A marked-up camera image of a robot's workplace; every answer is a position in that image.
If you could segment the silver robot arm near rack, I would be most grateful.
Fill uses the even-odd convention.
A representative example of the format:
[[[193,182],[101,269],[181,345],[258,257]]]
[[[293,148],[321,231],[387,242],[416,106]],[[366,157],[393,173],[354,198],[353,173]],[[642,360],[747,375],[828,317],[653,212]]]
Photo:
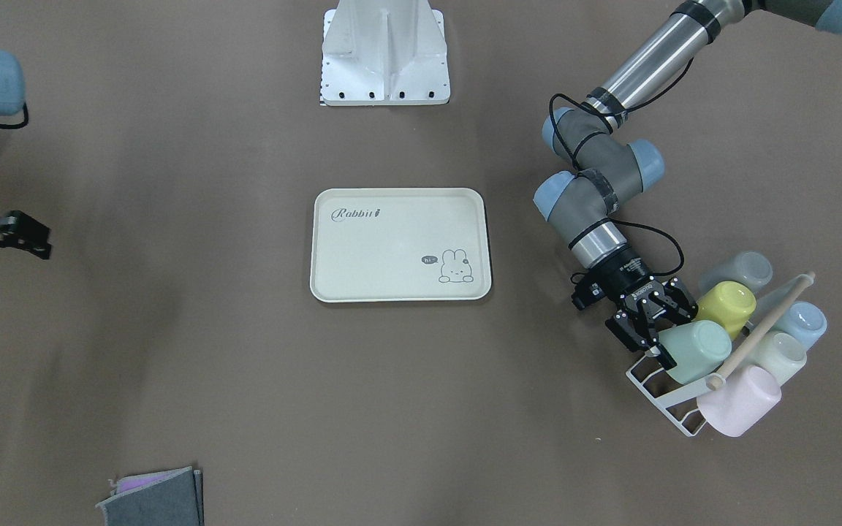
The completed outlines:
[[[676,360],[659,340],[657,322],[685,325],[697,304],[674,273],[652,272],[612,220],[620,206],[664,177],[664,159],[648,141],[621,144],[612,134],[632,111],[674,87],[724,28],[758,10],[842,34],[842,1],[685,1],[587,99],[551,104],[542,124],[545,143],[572,166],[534,194],[544,220],[583,267],[572,303],[584,310],[599,300],[614,302],[617,313],[606,327],[629,351],[642,351],[666,370]]]

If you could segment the black gripper near rack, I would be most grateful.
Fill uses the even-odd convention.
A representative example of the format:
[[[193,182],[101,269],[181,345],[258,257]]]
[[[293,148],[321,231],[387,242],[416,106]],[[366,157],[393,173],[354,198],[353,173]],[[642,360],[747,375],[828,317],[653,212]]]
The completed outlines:
[[[632,248],[603,256],[589,267],[588,279],[617,306],[606,327],[622,346],[654,357],[665,370],[678,366],[662,343],[655,320],[686,325],[697,316],[698,304],[681,279],[659,279]]]

